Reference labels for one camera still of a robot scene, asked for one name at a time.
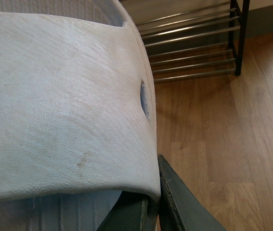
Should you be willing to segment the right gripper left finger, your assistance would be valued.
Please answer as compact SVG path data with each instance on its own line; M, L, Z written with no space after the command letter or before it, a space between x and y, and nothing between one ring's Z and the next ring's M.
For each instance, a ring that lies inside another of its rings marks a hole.
M144 194L121 194L99 231L148 231L148 197Z

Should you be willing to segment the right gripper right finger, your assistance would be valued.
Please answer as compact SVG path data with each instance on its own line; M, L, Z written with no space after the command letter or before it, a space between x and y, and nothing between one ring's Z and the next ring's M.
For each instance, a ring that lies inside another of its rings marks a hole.
M159 223L162 231L224 231L201 205L163 155L158 157L161 183Z

